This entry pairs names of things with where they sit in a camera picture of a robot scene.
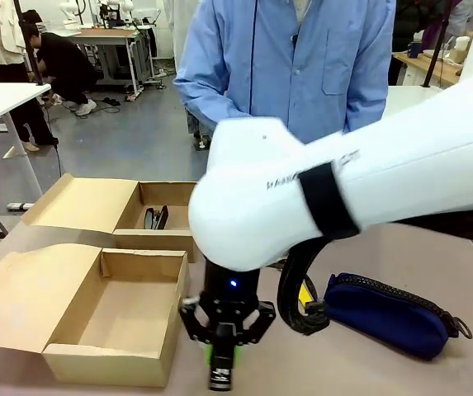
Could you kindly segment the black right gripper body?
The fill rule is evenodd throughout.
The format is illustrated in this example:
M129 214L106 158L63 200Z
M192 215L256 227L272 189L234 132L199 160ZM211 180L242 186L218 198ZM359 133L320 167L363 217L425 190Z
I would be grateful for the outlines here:
M232 271L206 261L200 307L208 318L209 327L216 327L218 323L243 326L243 321L258 306L259 274L259 269Z

